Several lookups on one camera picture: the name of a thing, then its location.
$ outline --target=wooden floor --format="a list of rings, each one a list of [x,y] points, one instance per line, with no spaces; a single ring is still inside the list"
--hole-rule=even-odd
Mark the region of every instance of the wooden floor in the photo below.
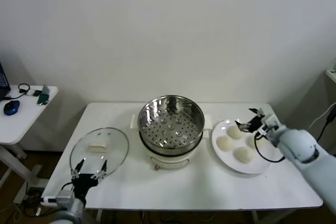
[[[36,164],[43,164],[43,168],[39,173],[41,178],[49,178],[59,160],[58,154],[29,154],[28,158],[23,163],[30,169]],[[7,167],[0,163],[0,177],[3,176]],[[11,206],[5,211],[5,207],[13,202],[18,190],[23,184],[21,179],[15,173],[11,173],[5,184],[0,189],[0,224],[2,223],[15,223],[13,216],[10,215],[14,212],[14,206]],[[269,214],[268,211],[258,212],[259,216]],[[125,223],[141,223],[141,213],[138,211],[104,211],[101,223],[106,224],[125,224]],[[28,218],[22,215],[19,223],[50,223],[54,220],[54,216],[47,216],[43,218]],[[174,224],[202,224],[202,223],[221,223],[221,224],[250,224],[252,223],[251,213],[248,211],[222,211],[222,212],[145,212],[143,224],[159,224],[165,223]],[[280,224],[336,224],[336,217],[325,206],[317,209],[302,209],[297,210],[291,215],[283,219]]]

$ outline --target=white plate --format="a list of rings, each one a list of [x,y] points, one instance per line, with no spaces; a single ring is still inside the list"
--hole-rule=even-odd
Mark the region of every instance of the white plate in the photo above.
[[[224,120],[224,121],[218,123],[216,125],[216,127],[214,128],[214,130],[212,131],[212,145],[214,147],[214,150],[215,150],[217,156],[226,165],[228,165],[232,169],[237,170],[241,173],[246,173],[246,174],[263,173],[269,167],[270,162],[268,162],[268,161],[264,160],[262,157],[260,157],[260,155],[257,153],[257,151],[255,149],[251,148],[247,144],[247,139],[252,134],[244,133],[245,136],[243,138],[239,139],[239,140],[235,140],[235,139],[231,138],[228,134],[226,134],[226,130],[230,126],[234,126],[234,125],[236,125],[234,120]],[[221,149],[219,149],[219,147],[217,146],[217,139],[220,136],[230,137],[232,139],[232,141],[234,142],[235,147],[231,151],[228,151],[228,152],[224,152]],[[251,150],[253,150],[255,152],[255,157],[248,164],[244,164],[244,163],[240,162],[233,155],[233,152],[235,151],[236,148],[243,147],[243,146],[247,146],[248,148],[251,148]],[[266,157],[270,160],[274,159],[275,147],[272,146],[270,143],[267,143],[264,146],[259,147],[258,149],[263,154],[264,157]]]

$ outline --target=white table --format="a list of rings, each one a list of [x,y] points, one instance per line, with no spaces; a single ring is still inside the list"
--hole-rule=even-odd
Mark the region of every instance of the white table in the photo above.
[[[200,103],[215,126],[225,119],[249,121],[248,108],[264,103]],[[214,153],[210,139],[202,139],[191,163],[179,170],[157,170],[145,158],[139,133],[130,129],[132,115],[143,103],[91,103],[87,106],[43,197],[55,197],[69,182],[69,155],[86,133],[100,127],[117,127],[128,137],[130,151],[122,166],[87,194],[90,209],[136,210],[266,210],[319,207],[322,200],[288,161],[272,164],[263,174],[247,175],[227,167]],[[49,202],[43,205],[54,206]]]
[[[21,95],[18,92],[17,85],[10,86],[11,91],[7,96],[18,97]],[[30,86],[31,89],[42,90],[42,86]],[[58,92],[57,87],[49,86],[49,101],[51,101]],[[7,116],[3,112],[4,105],[9,101],[2,101],[0,107],[0,161],[6,164],[9,168],[6,171],[5,175],[0,180],[0,187],[4,181],[9,176],[10,172],[13,170],[23,179],[29,182],[28,187],[42,187],[44,188],[47,184],[47,180],[37,178],[37,174],[41,169],[41,165],[36,165],[32,171],[28,170],[17,158],[25,158],[27,155],[17,144],[21,138],[26,134],[30,129],[32,124],[36,121],[39,115],[47,107],[47,105],[38,105],[38,97],[31,97],[24,95],[16,100],[20,101],[20,106],[18,112],[14,115]],[[6,148],[3,146],[9,147],[12,149],[17,158],[14,157]],[[20,203],[22,196],[24,196],[25,187],[22,186],[19,191],[18,196],[14,199],[15,203]]]

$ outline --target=laptop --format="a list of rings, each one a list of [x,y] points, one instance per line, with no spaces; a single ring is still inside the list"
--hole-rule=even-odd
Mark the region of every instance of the laptop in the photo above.
[[[10,86],[0,63],[0,101],[10,92]]]

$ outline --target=stainless steel steamer basket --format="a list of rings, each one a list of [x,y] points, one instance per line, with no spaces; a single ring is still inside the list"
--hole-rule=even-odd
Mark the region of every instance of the stainless steel steamer basket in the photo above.
[[[201,141],[204,114],[188,98],[165,95],[141,109],[138,127],[141,140],[149,150],[162,156],[181,156]]]

